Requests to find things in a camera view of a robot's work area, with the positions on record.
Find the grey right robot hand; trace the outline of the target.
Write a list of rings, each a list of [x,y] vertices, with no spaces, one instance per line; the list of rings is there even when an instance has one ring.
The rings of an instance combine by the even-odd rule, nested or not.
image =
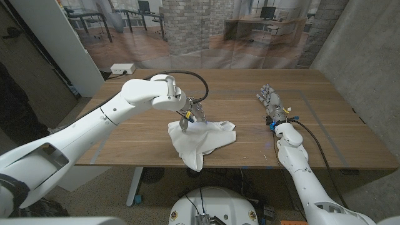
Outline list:
[[[261,88],[261,93],[256,97],[266,108],[266,113],[274,122],[283,121],[286,119],[286,114],[279,97],[279,94],[268,84]]]

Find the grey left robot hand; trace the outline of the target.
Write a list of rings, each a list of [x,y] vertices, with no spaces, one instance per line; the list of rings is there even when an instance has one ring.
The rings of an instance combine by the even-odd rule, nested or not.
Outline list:
[[[189,123],[205,123],[206,116],[200,102],[194,102],[193,97],[188,97],[184,107],[178,111],[181,115],[179,121],[182,132],[186,132]]]

